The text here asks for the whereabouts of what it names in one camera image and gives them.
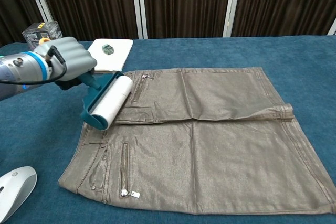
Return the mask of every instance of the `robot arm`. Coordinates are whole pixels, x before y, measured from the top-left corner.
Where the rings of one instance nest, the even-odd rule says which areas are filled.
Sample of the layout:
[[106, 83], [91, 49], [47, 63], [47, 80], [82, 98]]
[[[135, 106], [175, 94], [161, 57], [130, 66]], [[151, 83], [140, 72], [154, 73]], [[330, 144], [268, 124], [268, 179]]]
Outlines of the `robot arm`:
[[0, 101], [50, 82], [63, 90], [81, 83], [99, 90], [92, 75], [96, 65], [72, 37], [45, 42], [33, 52], [0, 57]]

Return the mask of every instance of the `black cable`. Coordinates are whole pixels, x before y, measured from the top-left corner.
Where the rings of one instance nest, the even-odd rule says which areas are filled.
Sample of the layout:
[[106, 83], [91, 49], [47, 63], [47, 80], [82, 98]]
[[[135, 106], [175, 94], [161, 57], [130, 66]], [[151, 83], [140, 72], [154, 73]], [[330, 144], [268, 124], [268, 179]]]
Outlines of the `black cable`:
[[55, 56], [58, 61], [62, 64], [63, 66], [63, 71], [60, 75], [53, 77], [49, 80], [45, 81], [7, 81], [7, 80], [0, 80], [0, 83], [2, 84], [11, 84], [11, 85], [41, 85], [41, 84], [47, 84], [51, 83], [54, 81], [57, 81], [58, 79], [62, 78], [65, 73], [67, 72], [67, 65], [65, 64], [65, 59], [62, 57], [60, 52], [57, 50], [55, 46], [51, 46], [50, 49], [47, 52], [47, 55], [50, 57]]

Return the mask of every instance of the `computer mouse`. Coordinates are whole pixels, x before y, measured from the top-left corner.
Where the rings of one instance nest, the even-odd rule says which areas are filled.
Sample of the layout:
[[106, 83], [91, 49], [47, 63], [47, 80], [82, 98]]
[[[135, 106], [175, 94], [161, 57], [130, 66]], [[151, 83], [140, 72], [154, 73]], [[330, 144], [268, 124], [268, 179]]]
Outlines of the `computer mouse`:
[[27, 199], [36, 185], [37, 174], [30, 166], [0, 177], [0, 223], [4, 223]]

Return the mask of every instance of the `zipper pocket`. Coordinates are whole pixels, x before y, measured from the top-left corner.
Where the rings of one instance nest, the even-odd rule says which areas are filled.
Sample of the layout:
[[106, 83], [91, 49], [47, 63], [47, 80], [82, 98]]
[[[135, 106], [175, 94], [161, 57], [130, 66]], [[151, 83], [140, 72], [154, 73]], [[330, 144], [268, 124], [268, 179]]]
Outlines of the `zipper pocket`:
[[134, 97], [133, 97], [133, 102], [137, 102], [138, 101], [138, 99], [139, 99], [139, 97], [140, 97], [140, 95], [142, 93], [142, 90], [143, 90], [143, 88], [145, 86], [145, 82], [146, 82], [147, 79], [152, 79], [153, 80], [154, 78], [151, 77], [151, 76], [149, 76], [146, 73], [141, 76], [141, 79], [139, 81], [139, 84], [137, 86], [137, 89], [136, 89]]
[[128, 143], [123, 143], [122, 144], [122, 150], [121, 150], [121, 191], [120, 195], [121, 197], [126, 197], [126, 196], [133, 196], [135, 198], [139, 198], [140, 194], [137, 193], [136, 191], [130, 191], [128, 189], [128, 155], [129, 155], [129, 150], [128, 150]]

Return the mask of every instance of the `blue tablecloth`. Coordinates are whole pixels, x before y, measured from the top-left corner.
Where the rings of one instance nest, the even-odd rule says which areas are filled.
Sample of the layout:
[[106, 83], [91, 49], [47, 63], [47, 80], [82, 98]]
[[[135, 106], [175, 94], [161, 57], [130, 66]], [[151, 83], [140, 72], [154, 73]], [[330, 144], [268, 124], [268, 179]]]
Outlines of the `blue tablecloth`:
[[[88, 48], [91, 42], [83, 42]], [[0, 55], [26, 51], [0, 48]], [[135, 40], [123, 71], [176, 67], [263, 67], [336, 183], [336, 36]], [[0, 102], [0, 175], [32, 166], [38, 181], [8, 223], [336, 223], [334, 215], [193, 216], [122, 209], [58, 187], [76, 149], [83, 84], [46, 84]]]

